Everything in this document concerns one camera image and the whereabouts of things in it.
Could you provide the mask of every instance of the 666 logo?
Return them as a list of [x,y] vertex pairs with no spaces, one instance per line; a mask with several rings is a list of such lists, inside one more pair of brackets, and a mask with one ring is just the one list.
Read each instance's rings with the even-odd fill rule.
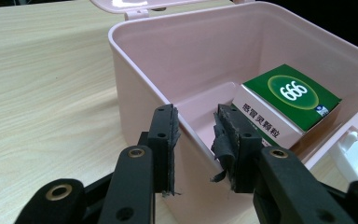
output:
[[290,106],[308,110],[319,104],[316,92],[298,78],[284,75],[271,77],[268,87],[278,99]]

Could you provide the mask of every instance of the green and white box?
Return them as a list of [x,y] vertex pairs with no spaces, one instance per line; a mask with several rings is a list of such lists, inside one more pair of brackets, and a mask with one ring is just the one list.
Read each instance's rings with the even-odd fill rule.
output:
[[263,136],[265,146],[289,148],[340,102],[289,65],[244,82],[234,104]]

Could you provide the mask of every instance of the storage bin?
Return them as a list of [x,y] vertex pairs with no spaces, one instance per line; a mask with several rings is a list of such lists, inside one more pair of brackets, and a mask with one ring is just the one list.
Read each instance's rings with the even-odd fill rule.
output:
[[109,31],[122,130],[136,144],[156,107],[173,103],[182,136],[175,188],[166,199],[180,223],[224,223],[253,206],[228,182],[210,148],[213,112],[239,85],[283,63],[342,99],[335,118],[292,150],[310,168],[346,132],[358,132],[358,48],[282,7],[251,2],[125,21]]

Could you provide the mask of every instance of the box lid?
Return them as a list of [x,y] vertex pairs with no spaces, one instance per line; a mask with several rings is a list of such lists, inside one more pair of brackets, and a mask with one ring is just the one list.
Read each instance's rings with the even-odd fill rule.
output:
[[111,13],[172,7],[212,0],[90,0],[96,7]]

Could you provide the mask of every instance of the light wood tabletop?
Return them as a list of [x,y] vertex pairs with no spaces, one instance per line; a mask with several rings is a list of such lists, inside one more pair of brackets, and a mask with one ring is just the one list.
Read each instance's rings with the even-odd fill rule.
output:
[[[127,144],[107,32],[121,21],[88,0],[0,7],[0,224],[13,223],[52,180],[87,186],[114,171]],[[257,223],[254,210],[235,219]],[[175,222],[158,197],[157,223]]]

